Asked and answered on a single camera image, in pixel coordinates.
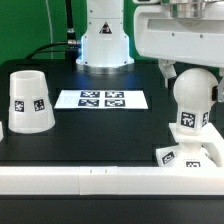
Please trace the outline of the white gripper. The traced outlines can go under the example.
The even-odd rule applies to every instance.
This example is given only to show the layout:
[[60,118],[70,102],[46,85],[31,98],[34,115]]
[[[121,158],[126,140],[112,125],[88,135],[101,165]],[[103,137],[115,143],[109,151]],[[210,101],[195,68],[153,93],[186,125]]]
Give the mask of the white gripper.
[[165,5],[138,6],[134,41],[140,56],[159,59],[166,88],[177,76],[175,61],[224,68],[224,3],[207,3],[202,18],[172,18]]

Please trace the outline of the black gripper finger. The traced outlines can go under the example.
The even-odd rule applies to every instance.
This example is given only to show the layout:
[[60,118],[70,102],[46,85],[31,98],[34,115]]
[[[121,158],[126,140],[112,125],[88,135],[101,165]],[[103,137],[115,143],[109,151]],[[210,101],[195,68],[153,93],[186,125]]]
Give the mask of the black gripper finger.
[[219,69],[221,81],[212,89],[212,100],[224,103],[224,68]]

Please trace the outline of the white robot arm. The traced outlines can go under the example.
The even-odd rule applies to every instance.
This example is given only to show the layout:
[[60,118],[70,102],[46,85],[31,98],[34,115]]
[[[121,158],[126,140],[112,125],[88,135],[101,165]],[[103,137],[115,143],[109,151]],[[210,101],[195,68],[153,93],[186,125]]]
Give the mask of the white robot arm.
[[[224,102],[224,0],[131,0],[134,44],[139,55],[158,60],[166,80],[177,62],[216,67],[222,80],[216,99]],[[86,0],[87,30],[78,68],[114,74],[131,65],[124,32],[124,0]]]

